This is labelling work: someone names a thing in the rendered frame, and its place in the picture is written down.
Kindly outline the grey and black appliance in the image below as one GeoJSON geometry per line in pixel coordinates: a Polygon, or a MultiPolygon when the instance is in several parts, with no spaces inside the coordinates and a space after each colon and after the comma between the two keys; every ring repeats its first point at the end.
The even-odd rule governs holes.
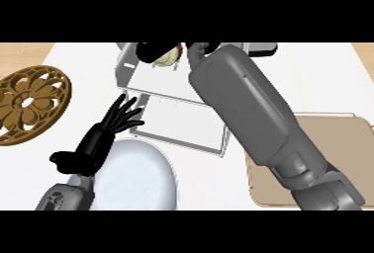
{"type": "Polygon", "coordinates": [[[278,50],[278,44],[275,42],[250,42],[245,50],[250,57],[272,56],[278,50]]]}

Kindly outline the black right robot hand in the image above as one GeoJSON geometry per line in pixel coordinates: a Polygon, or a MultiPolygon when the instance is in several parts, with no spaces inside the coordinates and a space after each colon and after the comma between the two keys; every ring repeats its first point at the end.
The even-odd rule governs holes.
{"type": "MultiPolygon", "coordinates": [[[[219,48],[220,42],[208,42],[204,48],[204,54],[210,54],[219,48]]],[[[180,42],[138,42],[136,55],[142,62],[154,63],[161,56],[173,49],[177,50],[177,59],[183,53],[180,42]]]]}

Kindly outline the brown ornate round trivet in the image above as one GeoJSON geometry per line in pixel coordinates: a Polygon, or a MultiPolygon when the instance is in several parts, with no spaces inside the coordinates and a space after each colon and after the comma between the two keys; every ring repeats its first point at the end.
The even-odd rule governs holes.
{"type": "Polygon", "coordinates": [[[52,127],[70,97],[70,79],[52,66],[27,67],[0,80],[0,146],[31,140],[52,127]]]}

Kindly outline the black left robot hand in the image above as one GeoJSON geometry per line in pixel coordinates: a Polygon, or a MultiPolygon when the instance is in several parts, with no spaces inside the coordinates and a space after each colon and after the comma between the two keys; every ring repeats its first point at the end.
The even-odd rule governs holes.
{"type": "Polygon", "coordinates": [[[133,117],[142,112],[140,108],[130,111],[136,98],[123,104],[124,99],[126,95],[121,94],[102,121],[89,129],[75,151],[59,151],[52,154],[50,161],[58,165],[61,173],[93,176],[104,165],[115,134],[145,124],[143,121],[133,120],[133,117]]]}

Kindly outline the beige rectangular tray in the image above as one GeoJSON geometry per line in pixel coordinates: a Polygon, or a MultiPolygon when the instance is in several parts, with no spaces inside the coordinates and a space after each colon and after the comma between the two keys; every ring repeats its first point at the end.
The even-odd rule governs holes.
{"type": "MultiPolygon", "coordinates": [[[[374,126],[353,114],[297,113],[299,124],[327,161],[356,187],[365,209],[374,210],[374,126]]],[[[294,208],[290,191],[281,186],[271,170],[247,160],[248,191],[257,206],[294,208]]]]}

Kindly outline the white round plate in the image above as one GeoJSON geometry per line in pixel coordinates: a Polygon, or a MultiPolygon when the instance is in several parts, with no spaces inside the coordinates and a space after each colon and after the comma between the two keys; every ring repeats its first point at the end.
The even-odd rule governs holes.
{"type": "Polygon", "coordinates": [[[117,140],[95,174],[96,211],[173,211],[177,208],[174,169],[148,141],[117,140]]]}

